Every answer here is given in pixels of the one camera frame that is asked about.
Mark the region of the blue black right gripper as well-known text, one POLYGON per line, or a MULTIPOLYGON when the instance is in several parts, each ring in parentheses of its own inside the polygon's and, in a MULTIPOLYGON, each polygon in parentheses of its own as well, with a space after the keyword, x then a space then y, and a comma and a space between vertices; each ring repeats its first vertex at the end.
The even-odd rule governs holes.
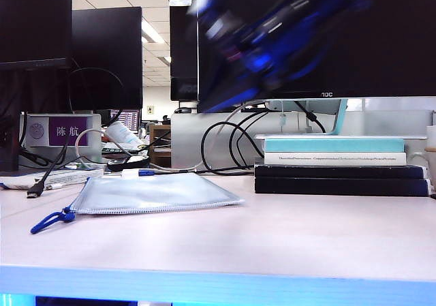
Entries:
POLYGON ((245 22, 226 0, 195 0, 200 33, 200 112, 268 97, 309 72, 309 0, 277 0, 265 15, 245 22))

